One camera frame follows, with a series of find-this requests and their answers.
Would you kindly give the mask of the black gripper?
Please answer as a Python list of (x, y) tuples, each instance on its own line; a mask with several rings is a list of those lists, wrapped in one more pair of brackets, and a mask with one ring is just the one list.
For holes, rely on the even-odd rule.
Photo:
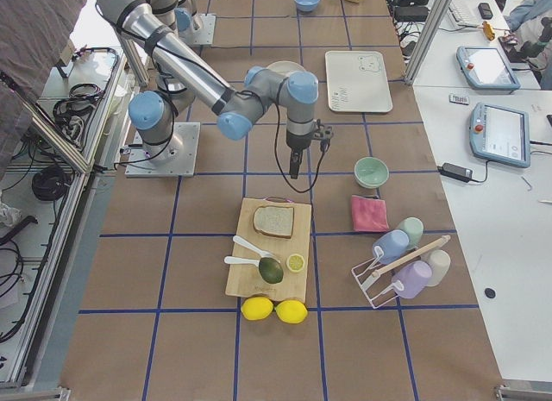
[(302, 150), (308, 148), (312, 141), (320, 141), (320, 151), (326, 152), (332, 138), (333, 127), (321, 123), (320, 119), (311, 119), (306, 122), (288, 119), (286, 122), (286, 144), (292, 149), (289, 165), (290, 178), (298, 178)]

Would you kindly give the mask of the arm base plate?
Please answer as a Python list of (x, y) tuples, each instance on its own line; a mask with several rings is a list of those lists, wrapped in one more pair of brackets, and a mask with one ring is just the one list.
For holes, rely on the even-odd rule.
[(134, 144), (124, 161), (127, 178), (193, 177), (200, 136), (199, 122), (175, 122), (172, 139), (157, 147), (144, 145), (135, 131)]
[(211, 46), (216, 26), (215, 14), (191, 15), (178, 10), (175, 12), (179, 38), (190, 47)]

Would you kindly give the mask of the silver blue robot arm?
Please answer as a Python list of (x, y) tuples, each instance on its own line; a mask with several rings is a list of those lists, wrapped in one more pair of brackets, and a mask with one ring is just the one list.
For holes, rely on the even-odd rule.
[(157, 18), (179, 32), (198, 32), (203, 22), (198, 14), (196, 0), (148, 0)]
[(327, 153), (333, 132), (315, 119), (318, 79), (308, 71), (279, 73), (269, 67), (248, 70), (241, 91), (234, 89), (179, 37), (179, 0), (97, 0), (103, 18), (132, 40), (217, 117), (227, 138), (245, 137), (271, 106), (286, 110), (286, 144), (291, 149), (289, 175), (298, 176), (303, 152), (314, 140)]

